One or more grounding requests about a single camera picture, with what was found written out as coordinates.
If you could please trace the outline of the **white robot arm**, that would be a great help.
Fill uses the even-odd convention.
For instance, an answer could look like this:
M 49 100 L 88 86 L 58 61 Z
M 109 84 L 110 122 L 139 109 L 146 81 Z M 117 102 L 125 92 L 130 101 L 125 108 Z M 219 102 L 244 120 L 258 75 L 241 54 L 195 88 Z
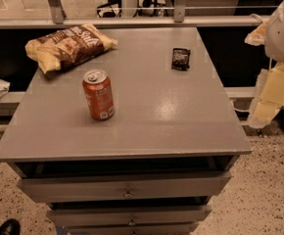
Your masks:
M 259 129 L 270 124 L 284 107 L 284 0 L 268 21 L 247 35 L 245 42 L 263 45 L 269 61 L 276 62 L 274 67 L 260 72 L 249 109 L 248 125 Z

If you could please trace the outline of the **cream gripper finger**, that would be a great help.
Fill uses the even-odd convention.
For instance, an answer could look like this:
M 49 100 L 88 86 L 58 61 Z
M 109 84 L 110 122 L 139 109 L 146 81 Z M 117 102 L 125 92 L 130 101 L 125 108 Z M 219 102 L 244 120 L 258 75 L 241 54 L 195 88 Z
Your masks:
M 255 98 L 249 113 L 249 127 L 264 128 L 284 107 L 284 63 L 258 76 Z
M 253 46 L 263 45 L 265 42 L 266 28 L 267 22 L 261 23 L 256 29 L 246 36 L 245 42 Z

